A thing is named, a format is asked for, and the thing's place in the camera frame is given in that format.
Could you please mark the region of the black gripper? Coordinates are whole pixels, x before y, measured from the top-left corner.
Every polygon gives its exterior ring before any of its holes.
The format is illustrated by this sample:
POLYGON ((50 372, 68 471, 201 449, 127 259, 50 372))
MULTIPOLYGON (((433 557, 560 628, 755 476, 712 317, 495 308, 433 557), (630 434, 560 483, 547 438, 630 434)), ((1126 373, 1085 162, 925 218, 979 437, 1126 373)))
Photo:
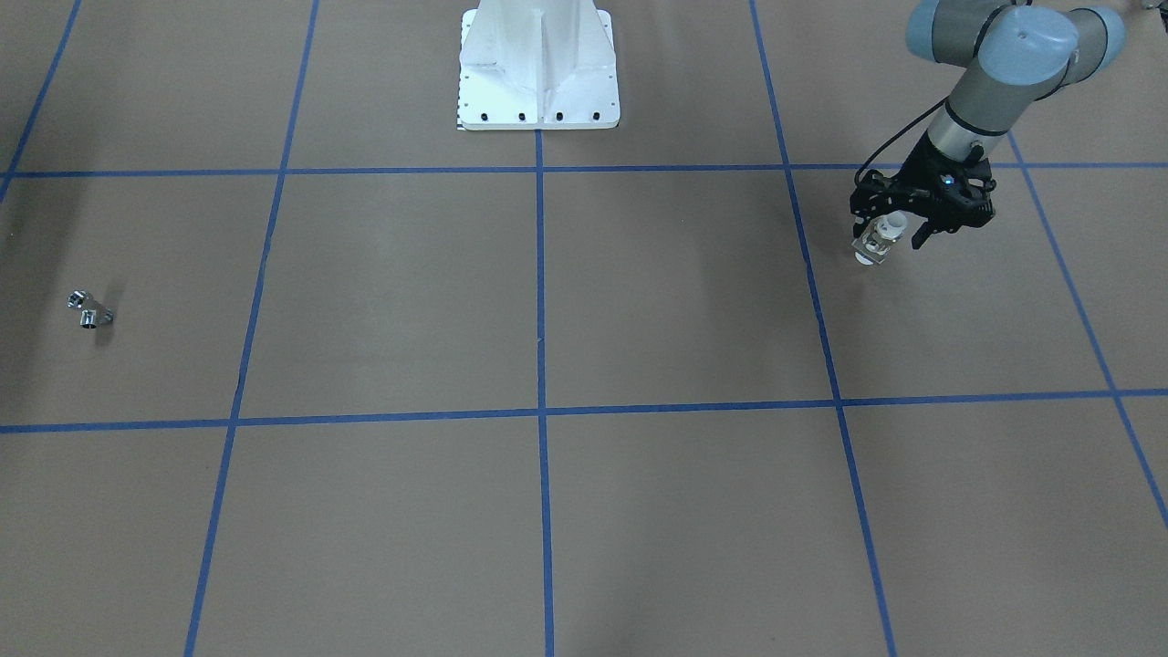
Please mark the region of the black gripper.
POLYGON ((871 219, 871 230, 894 230, 891 212, 922 217, 911 237, 911 248, 919 250, 934 234, 988 224, 996 216, 990 199, 995 189, 996 180, 981 144, 966 158, 953 161, 930 139, 919 139, 896 174, 867 168, 856 177, 850 213, 854 224, 858 219, 871 219))

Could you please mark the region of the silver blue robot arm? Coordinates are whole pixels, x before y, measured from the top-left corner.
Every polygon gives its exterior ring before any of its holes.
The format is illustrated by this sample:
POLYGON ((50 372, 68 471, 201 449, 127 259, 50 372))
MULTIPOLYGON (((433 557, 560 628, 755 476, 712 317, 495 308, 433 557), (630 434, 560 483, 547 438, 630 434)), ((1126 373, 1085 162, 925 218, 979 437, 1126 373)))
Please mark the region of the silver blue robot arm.
POLYGON ((980 228, 996 216, 989 155, 1035 101, 1080 83, 1122 51, 1127 29, 1108 7, 1055 11, 1030 1, 922 1, 905 32, 920 58, 962 69, 955 87, 923 113, 927 130, 894 175, 864 162, 850 196, 851 253, 883 262, 906 235, 980 228), (911 215, 922 219, 909 234, 911 215))

